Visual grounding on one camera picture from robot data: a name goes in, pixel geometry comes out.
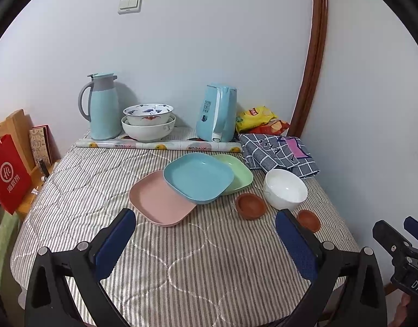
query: blue plate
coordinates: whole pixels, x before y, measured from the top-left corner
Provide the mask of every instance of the blue plate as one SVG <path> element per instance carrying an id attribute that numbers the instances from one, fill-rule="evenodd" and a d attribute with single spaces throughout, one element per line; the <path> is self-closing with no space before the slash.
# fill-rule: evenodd
<path id="1" fill-rule="evenodd" d="M 203 153 L 189 153 L 164 169 L 164 179 L 195 204 L 214 201 L 233 182 L 229 166 Z"/>

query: wooden shelf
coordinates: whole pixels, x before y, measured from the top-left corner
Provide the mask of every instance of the wooden shelf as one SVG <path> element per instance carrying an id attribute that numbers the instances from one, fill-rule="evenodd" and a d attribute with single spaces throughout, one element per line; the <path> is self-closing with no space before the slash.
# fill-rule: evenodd
<path id="1" fill-rule="evenodd" d="M 56 161 L 54 164 L 52 164 L 51 166 L 47 167 L 48 172 L 51 174 L 53 172 L 53 169 L 55 168 L 55 165 L 58 163 L 59 161 Z M 32 173 L 30 174 L 30 177 L 32 178 L 32 186 L 29 188 L 29 191 L 27 192 L 27 194 L 24 196 L 23 201 L 21 202 L 21 204 L 19 205 L 19 207 L 17 208 L 16 212 L 17 214 L 20 216 L 21 220 L 24 220 L 24 218 L 26 217 L 26 215 L 29 213 L 30 208 L 36 198 L 37 195 L 32 193 L 32 190 L 35 188 L 38 189 L 38 191 L 41 190 L 42 186 L 44 185 L 44 182 L 41 181 L 41 177 L 43 176 L 39 166 L 36 166 Z"/>

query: light switch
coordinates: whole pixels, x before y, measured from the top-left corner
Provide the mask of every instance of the light switch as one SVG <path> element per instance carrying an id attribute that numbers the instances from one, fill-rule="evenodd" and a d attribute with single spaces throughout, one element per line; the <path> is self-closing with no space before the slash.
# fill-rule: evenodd
<path id="1" fill-rule="evenodd" d="M 130 0 L 121 0 L 120 5 L 118 6 L 118 8 L 120 10 L 125 10 L 127 7 L 129 7 L 129 1 Z"/>
<path id="2" fill-rule="evenodd" d="M 125 13 L 134 13 L 141 11 L 142 0 L 121 0 L 118 6 L 118 13 L 123 15 Z"/>
<path id="3" fill-rule="evenodd" d="M 133 8 L 138 6 L 138 0 L 129 0 L 128 8 Z"/>

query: electric kettle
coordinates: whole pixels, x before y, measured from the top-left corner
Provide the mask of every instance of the electric kettle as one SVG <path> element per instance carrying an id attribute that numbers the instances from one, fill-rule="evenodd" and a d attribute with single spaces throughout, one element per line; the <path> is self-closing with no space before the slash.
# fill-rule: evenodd
<path id="1" fill-rule="evenodd" d="M 227 143 L 233 139 L 236 124 L 236 88 L 210 84 L 197 121 L 197 136 L 205 141 Z"/>
<path id="2" fill-rule="evenodd" d="M 79 110 L 90 122 L 91 137 L 94 140 L 109 140 L 117 137 L 121 131 L 121 114 L 118 106 L 118 95 L 114 86 L 117 76 L 114 74 L 92 74 L 91 82 L 83 86 L 79 93 Z M 88 114 L 82 108 L 82 96 L 90 89 Z"/>

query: pink patch on cloth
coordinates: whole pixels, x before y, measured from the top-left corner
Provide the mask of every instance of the pink patch on cloth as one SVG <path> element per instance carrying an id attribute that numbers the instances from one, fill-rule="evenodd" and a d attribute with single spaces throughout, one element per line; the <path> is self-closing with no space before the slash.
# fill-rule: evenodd
<path id="1" fill-rule="evenodd" d="M 300 149 L 298 146 L 297 140 L 294 138 L 291 139 L 285 139 L 286 144 L 288 144 L 289 149 L 292 151 L 293 155 L 298 159 L 304 159 L 306 157 L 309 157 Z"/>

